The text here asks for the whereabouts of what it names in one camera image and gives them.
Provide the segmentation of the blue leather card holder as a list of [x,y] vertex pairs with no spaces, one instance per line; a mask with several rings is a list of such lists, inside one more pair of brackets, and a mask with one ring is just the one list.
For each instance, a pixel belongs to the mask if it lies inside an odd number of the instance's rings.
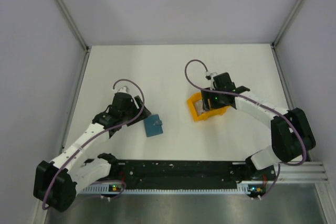
[[162,121],[158,114],[152,114],[144,119],[144,128],[147,137],[163,134]]

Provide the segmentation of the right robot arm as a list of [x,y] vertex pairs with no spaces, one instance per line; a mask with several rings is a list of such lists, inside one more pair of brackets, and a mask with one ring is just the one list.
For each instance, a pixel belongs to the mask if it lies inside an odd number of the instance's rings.
[[271,144],[245,159],[245,165],[237,170],[234,178],[256,180],[264,169],[279,163],[287,163],[313,149],[316,141],[307,117],[302,109],[284,109],[275,106],[251,92],[245,86],[235,86],[230,75],[206,72],[210,87],[201,90],[203,111],[208,113],[224,107],[242,111],[270,129]]

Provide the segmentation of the yellow plastic bin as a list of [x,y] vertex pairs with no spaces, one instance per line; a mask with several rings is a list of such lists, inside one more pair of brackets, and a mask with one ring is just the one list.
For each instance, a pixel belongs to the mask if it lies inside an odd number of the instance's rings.
[[206,102],[203,101],[200,92],[190,96],[186,103],[194,122],[206,121],[211,117],[223,115],[229,108],[229,106],[225,106],[219,109],[213,109],[210,106],[209,110],[206,110]]

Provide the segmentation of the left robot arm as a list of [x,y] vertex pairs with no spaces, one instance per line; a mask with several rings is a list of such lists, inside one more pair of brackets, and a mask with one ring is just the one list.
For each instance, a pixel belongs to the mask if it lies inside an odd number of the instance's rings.
[[119,168],[115,157],[102,153],[92,157],[98,146],[110,140],[123,126],[131,126],[150,116],[144,96],[126,91],[115,93],[112,103],[98,113],[83,134],[50,162],[41,161],[35,173],[33,196],[44,210],[67,210],[77,195],[101,178],[114,180]]

